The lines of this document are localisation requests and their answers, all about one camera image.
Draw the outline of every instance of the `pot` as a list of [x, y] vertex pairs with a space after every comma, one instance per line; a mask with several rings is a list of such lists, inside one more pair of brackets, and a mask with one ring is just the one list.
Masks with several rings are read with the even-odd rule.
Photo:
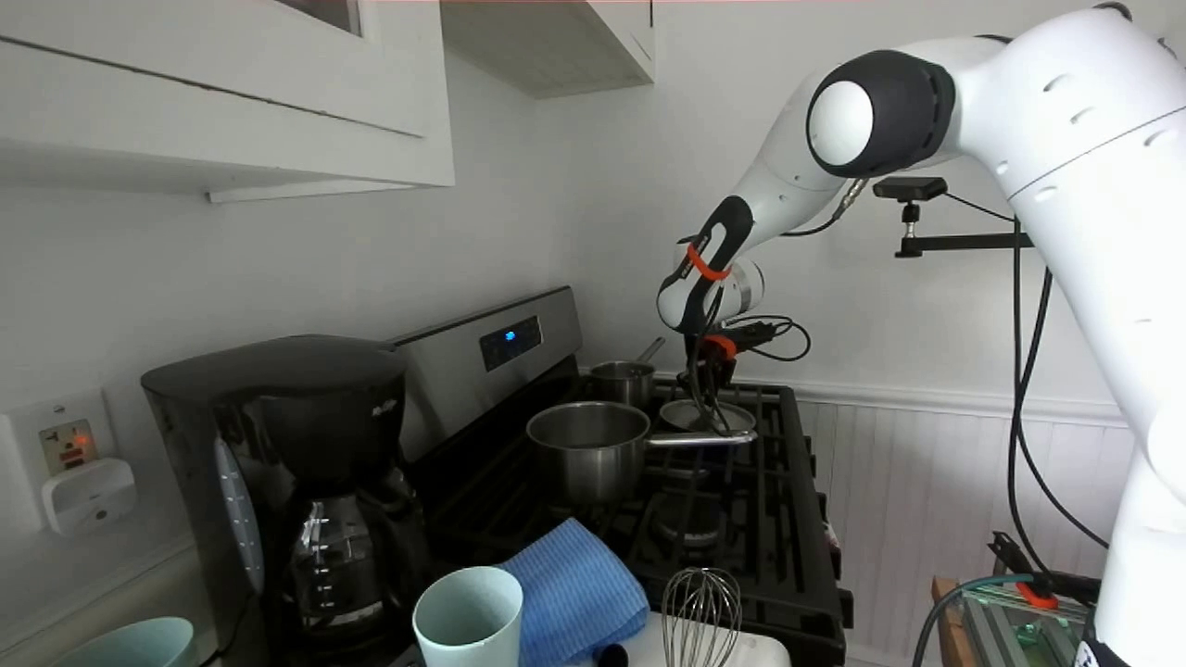
[[645, 449], [751, 445], [756, 433], [652, 433], [652, 419], [615, 399], [574, 399], [525, 423], [543, 475], [572, 506], [615, 506], [633, 497]]
[[638, 361], [600, 364], [588, 370], [593, 392], [605, 399], [648, 408], [656, 391], [656, 367], [648, 364], [664, 348], [656, 336]]

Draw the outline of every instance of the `blue cloth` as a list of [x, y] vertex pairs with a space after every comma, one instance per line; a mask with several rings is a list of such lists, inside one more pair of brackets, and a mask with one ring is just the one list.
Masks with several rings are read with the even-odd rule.
[[648, 622], [638, 579], [578, 519], [516, 554], [504, 571], [524, 585], [524, 667], [574, 663]]

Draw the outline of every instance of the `upper cabinet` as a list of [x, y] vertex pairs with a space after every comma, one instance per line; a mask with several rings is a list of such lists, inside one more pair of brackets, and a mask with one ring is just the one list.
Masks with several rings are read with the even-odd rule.
[[446, 40], [533, 97], [648, 86], [652, 0], [446, 0]]
[[0, 178], [232, 196], [448, 187], [432, 0], [2, 0]]

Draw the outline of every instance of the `coffee maker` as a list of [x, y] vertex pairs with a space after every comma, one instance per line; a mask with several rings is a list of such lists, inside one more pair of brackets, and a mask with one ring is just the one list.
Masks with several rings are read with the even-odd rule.
[[400, 475], [404, 367], [280, 336], [141, 378], [194, 523], [222, 663], [393, 663], [432, 579]]

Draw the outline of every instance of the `stove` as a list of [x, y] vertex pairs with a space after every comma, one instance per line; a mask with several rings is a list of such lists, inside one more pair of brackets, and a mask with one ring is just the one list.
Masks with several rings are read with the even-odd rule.
[[[420, 490], [441, 571], [500, 565], [564, 519], [583, 519], [648, 588], [690, 565], [727, 569], [740, 583], [740, 627], [777, 639], [792, 663], [844, 663], [853, 598], [839, 588], [841, 554], [814, 492], [810, 436], [783, 385], [730, 385], [721, 403], [751, 415], [751, 445], [648, 449], [630, 499], [574, 508], [551, 492], [524, 436], [533, 412], [585, 399], [578, 315], [557, 291], [462, 328], [400, 345], [406, 354], [406, 481]], [[684, 399], [656, 382], [648, 415]]]

